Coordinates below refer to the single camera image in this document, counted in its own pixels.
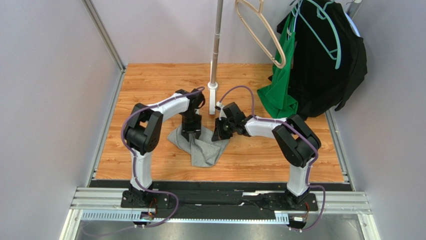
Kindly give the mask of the grey cloth napkin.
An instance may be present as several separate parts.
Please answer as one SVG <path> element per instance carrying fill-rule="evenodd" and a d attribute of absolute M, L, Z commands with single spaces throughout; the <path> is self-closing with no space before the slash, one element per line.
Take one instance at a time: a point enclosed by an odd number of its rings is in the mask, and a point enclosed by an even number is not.
<path fill-rule="evenodd" d="M 204 126 L 201 127 L 198 139 L 192 133 L 187 140 L 181 135 L 181 130 L 181 126 L 174 129 L 167 140 L 190 155 L 193 167 L 209 168 L 216 165 L 230 142 L 229 139 L 212 141 L 213 131 Z"/>

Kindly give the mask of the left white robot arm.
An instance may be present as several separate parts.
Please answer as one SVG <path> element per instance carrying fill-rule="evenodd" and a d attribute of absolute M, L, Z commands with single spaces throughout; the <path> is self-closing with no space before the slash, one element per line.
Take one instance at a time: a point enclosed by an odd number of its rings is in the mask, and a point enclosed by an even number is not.
<path fill-rule="evenodd" d="M 124 121 L 121 128 L 121 140 L 132 155 L 132 176 L 129 192 L 143 202 L 152 199 L 152 152 L 160 141 L 163 123 L 181 115 L 179 134 L 185 140 L 199 139 L 202 133 L 202 116 L 199 109 L 206 99 L 203 86 L 191 92 L 177 90 L 170 97 L 149 105 L 137 103 Z"/>

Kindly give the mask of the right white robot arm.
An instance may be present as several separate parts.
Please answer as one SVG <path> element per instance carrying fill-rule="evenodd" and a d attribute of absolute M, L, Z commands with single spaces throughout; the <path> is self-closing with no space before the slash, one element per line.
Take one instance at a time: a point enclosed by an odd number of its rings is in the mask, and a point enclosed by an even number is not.
<path fill-rule="evenodd" d="M 234 134 L 276 140 L 290 164 L 286 201 L 300 205 L 309 193 L 309 167 L 321 147 L 321 141 L 305 121 L 297 114 L 280 119 L 246 116 L 235 102 L 227 105 L 217 102 L 215 109 L 220 114 L 215 119 L 213 142 L 228 140 Z"/>

